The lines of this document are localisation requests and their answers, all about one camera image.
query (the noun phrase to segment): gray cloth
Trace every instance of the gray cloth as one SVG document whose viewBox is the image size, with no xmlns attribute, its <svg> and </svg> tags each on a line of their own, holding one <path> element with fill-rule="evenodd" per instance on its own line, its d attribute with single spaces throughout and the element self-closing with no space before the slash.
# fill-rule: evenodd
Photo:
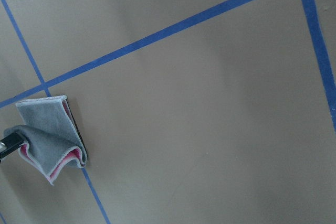
<svg viewBox="0 0 336 224">
<path fill-rule="evenodd" d="M 43 173 L 51 184 L 65 164 L 85 166 L 87 153 L 65 95 L 24 100 L 16 106 L 25 125 L 6 129 L 4 136 L 17 132 L 25 138 L 26 147 L 21 147 L 20 156 Z M 71 151 L 80 157 L 69 158 Z"/>
</svg>

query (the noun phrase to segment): floor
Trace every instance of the floor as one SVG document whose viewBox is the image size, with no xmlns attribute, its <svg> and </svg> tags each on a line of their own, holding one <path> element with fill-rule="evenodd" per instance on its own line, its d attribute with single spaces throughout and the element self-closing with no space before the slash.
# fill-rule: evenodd
<svg viewBox="0 0 336 224">
<path fill-rule="evenodd" d="M 11 154 L 0 223 L 336 222 L 335 0 L 1 2 L 0 129 L 66 94 L 89 162 Z"/>
</svg>

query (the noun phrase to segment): black object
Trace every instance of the black object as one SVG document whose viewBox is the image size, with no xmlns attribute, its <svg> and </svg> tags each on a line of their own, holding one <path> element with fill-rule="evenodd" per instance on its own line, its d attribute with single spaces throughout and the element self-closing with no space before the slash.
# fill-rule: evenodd
<svg viewBox="0 0 336 224">
<path fill-rule="evenodd" d="M 3 151 L 0 152 L 0 163 L 1 158 L 4 158 L 8 154 L 12 153 L 16 149 L 19 149 L 19 147 L 23 144 L 24 138 L 17 134 L 12 133 L 11 135 L 5 137 L 0 141 L 0 150 L 5 148 Z"/>
</svg>

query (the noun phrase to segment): cloth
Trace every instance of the cloth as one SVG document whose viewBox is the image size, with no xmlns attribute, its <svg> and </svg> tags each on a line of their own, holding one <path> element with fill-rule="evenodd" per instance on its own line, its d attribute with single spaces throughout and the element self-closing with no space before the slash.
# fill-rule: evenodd
<svg viewBox="0 0 336 224">
<path fill-rule="evenodd" d="M 53 185 L 65 165 L 83 168 L 87 153 L 77 131 L 65 95 L 28 99 L 16 103 L 25 125 L 4 131 L 21 134 L 20 156 L 37 168 Z"/>
</svg>

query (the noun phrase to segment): blue line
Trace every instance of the blue line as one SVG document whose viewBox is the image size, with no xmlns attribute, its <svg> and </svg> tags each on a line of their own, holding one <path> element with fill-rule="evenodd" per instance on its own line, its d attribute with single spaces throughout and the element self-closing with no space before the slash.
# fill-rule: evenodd
<svg viewBox="0 0 336 224">
<path fill-rule="evenodd" d="M 302 0 L 311 40 L 329 105 L 331 120 L 336 131 L 336 86 L 332 73 L 328 51 L 320 28 L 315 0 Z"/>
<path fill-rule="evenodd" d="M 203 21 L 206 21 L 210 18 L 213 18 L 217 15 L 220 15 L 224 12 L 227 12 L 229 10 L 232 10 L 238 6 L 244 5 L 248 2 L 251 2 L 253 0 L 227 0 L 222 2 L 221 4 L 218 4 L 216 6 L 213 6 L 203 12 L 200 12 L 194 16 L 191 16 L 183 21 L 180 21 L 172 26 L 169 26 L 167 28 L 164 28 L 154 34 L 151 34 L 143 39 L 140 39 L 134 43 L 131 43 L 123 48 L 120 48 L 114 52 L 111 52 L 107 55 L 104 55 L 94 61 L 91 61 L 85 65 L 82 65 L 76 69 L 73 69 L 67 73 L 64 73 L 54 79 L 51 79 L 46 82 L 48 87 L 54 86 L 56 84 L 59 84 L 63 81 L 66 81 L 72 77 L 75 77 L 79 74 L 82 74 L 86 71 L 89 71 L 93 68 L 96 68 L 102 64 L 105 64 L 111 60 L 115 60 L 121 56 L 124 56 L 126 54 L 129 54 L 133 51 L 136 51 L 140 48 L 143 48 L 147 45 L 150 45 L 154 42 L 157 42 L 161 39 L 164 39 L 168 36 L 171 36 L 173 34 L 178 33 L 179 31 L 185 30 L 187 28 L 190 28 L 194 25 L 197 25 Z"/>
<path fill-rule="evenodd" d="M 104 216 L 104 219 L 105 219 L 106 223 L 107 223 L 107 224 L 111 224 L 109 218 L 108 218 L 107 215 L 106 215 L 106 212 L 105 212 L 105 210 L 104 210 L 104 207 L 103 207 L 103 205 L 101 204 L 100 199 L 99 199 L 99 197 L 98 197 L 98 195 L 97 195 L 97 193 L 96 193 L 96 190 L 94 189 L 94 187 L 93 187 L 93 185 L 92 185 L 92 182 L 91 182 L 91 180 L 90 180 L 90 177 L 89 177 L 89 175 L 88 175 L 86 169 L 85 169 L 85 168 L 82 168 L 82 172 L 83 172 L 83 174 L 84 174 L 84 177 L 85 177 L 85 179 L 86 179 L 86 182 L 88 183 L 88 185 L 89 185 L 89 187 L 90 187 L 90 189 L 91 189 L 91 192 L 92 192 L 94 198 L 96 199 L 97 205 L 99 206 L 99 209 L 100 209 L 100 211 L 101 211 L 101 214 Z"/>
<path fill-rule="evenodd" d="M 3 222 L 4 224 L 7 224 L 7 222 L 6 222 L 5 218 L 4 218 L 4 216 L 1 214 L 1 212 L 0 212 L 0 218 L 2 219 L 2 222 Z"/>
<path fill-rule="evenodd" d="M 42 85 L 38 85 L 38 86 L 36 86 L 34 88 L 31 88 L 31 89 L 28 89 L 25 92 L 22 92 L 22 93 L 14 96 L 12 98 L 9 98 L 9 99 L 7 99 L 5 101 L 2 101 L 2 102 L 0 102 L 0 109 L 3 108 L 3 107 L 5 107 L 5 106 L 7 106 L 7 105 L 10 105 L 10 104 L 12 104 L 14 102 L 17 102 L 17 101 L 19 101 L 19 100 L 21 100 L 23 98 L 26 98 L 26 97 L 28 97 L 28 96 L 30 96 L 32 94 L 40 92 L 43 89 L 44 89 L 44 87 Z"/>
<path fill-rule="evenodd" d="M 18 38 L 19 38 L 19 40 L 20 40 L 20 42 L 21 42 L 23 48 L 25 49 L 25 52 L 26 52 L 26 54 L 27 54 L 27 56 L 28 56 L 28 58 L 29 58 L 29 60 L 30 60 L 31 65 L 33 66 L 33 68 L 34 68 L 34 70 L 35 70 L 35 72 L 36 72 L 36 75 L 37 75 L 38 79 L 40 80 L 42 86 L 44 87 L 44 90 L 45 90 L 46 94 L 47 94 L 48 96 L 51 96 L 49 90 L 48 90 L 47 87 L 45 86 L 44 79 L 43 79 L 43 77 L 42 77 L 42 74 L 41 74 L 40 70 L 39 70 L 38 67 L 37 67 L 37 64 L 36 64 L 36 62 L 35 62 L 35 60 L 34 60 L 34 58 L 33 58 L 33 55 L 32 55 L 32 53 L 30 52 L 30 50 L 29 50 L 29 48 L 28 48 L 28 45 L 27 45 L 25 39 L 23 38 L 23 35 L 22 35 L 22 33 L 21 33 L 20 29 L 19 29 L 19 26 L 17 25 L 17 23 L 16 23 L 16 21 L 15 21 L 15 18 L 14 18 L 14 16 L 13 16 L 11 10 L 9 9 L 9 6 L 8 6 L 8 4 L 7 4 L 7 1 L 6 1 L 6 0 L 1 0 L 1 2 L 2 2 L 3 6 L 4 6 L 5 10 L 6 10 L 6 13 L 7 13 L 9 19 L 11 20 L 10 22 L 12 22 L 12 25 L 13 25 L 15 31 L 16 31 L 16 34 L 17 34 L 17 36 L 18 36 Z"/>
</svg>

